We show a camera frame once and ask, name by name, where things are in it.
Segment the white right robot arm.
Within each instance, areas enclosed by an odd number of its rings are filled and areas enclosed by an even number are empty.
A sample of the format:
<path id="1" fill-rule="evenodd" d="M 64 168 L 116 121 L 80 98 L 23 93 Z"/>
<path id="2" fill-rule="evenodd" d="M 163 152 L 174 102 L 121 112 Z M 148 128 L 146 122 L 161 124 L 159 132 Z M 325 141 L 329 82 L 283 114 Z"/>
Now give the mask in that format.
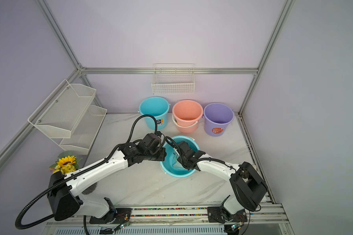
<path id="1" fill-rule="evenodd" d="M 217 221 L 231 222 L 242 210 L 255 212 L 268 192 L 265 181 L 248 162 L 227 163 L 201 150 L 194 151 L 185 141 L 177 144 L 176 152 L 183 168 L 207 172 L 230 183 L 232 194 L 219 206 Z"/>

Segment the mint green microfibre cloth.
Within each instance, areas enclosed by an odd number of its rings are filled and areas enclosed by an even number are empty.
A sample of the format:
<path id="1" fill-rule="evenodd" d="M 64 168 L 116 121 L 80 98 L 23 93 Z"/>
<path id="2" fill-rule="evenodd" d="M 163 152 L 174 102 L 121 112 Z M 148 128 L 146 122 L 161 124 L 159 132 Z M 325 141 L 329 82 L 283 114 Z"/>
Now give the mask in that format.
<path id="1" fill-rule="evenodd" d="M 183 165 L 178 161 L 179 159 L 179 153 L 177 150 L 175 150 L 172 147 L 169 147 L 166 151 L 167 156 L 166 156 L 166 162 L 169 165 L 169 168 L 172 170 L 178 170 L 178 171 L 187 171 L 189 172 L 189 169 L 186 169 L 183 167 Z"/>

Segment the teal bucket being wiped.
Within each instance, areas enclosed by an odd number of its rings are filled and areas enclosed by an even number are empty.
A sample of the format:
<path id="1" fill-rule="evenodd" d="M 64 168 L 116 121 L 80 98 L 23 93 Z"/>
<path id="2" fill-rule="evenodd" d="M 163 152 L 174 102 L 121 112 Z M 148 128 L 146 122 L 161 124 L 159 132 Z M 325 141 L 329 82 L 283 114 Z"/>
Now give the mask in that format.
<path id="1" fill-rule="evenodd" d="M 188 145 L 194 150 L 194 151 L 198 151 L 200 150 L 198 144 L 195 142 L 195 140 L 193 138 L 190 138 L 190 137 L 186 137 L 186 136 L 174 136 L 172 137 L 172 139 L 176 142 L 176 143 L 180 143 L 182 141 L 185 141 L 188 143 Z M 169 147 L 172 147 L 170 146 L 168 143 L 165 143 L 164 146 L 165 148 L 165 152 L 167 151 L 167 149 Z M 193 173 L 196 172 L 195 169 L 193 170 L 190 170 L 189 172 L 187 171 L 178 171 L 178 170 L 172 170 L 169 168 L 169 165 L 168 163 L 166 162 L 166 158 L 163 162 L 160 162 L 160 166 L 162 168 L 162 170 L 165 172 L 165 174 L 169 174 L 170 176 L 173 176 L 175 178 L 186 178 L 186 177 L 189 177 L 191 176 Z"/>

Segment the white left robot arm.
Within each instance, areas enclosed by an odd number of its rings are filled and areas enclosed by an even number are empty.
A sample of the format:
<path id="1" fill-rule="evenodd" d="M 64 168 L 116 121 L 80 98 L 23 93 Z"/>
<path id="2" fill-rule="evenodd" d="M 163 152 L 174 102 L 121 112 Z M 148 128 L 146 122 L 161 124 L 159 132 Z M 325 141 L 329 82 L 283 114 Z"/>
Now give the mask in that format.
<path id="1" fill-rule="evenodd" d="M 74 215 L 86 215 L 104 223 L 112 222 L 117 212 L 111 200 L 107 197 L 84 195 L 83 192 L 100 180 L 133 164 L 139 164 L 143 160 L 162 162 L 165 157 L 161 132 L 149 133 L 138 143 L 121 145 L 102 165 L 91 164 L 91 170 L 84 167 L 66 175 L 60 171 L 54 173 L 50 178 L 50 187 L 72 177 L 70 181 L 47 194 L 54 219 L 62 221 Z"/>

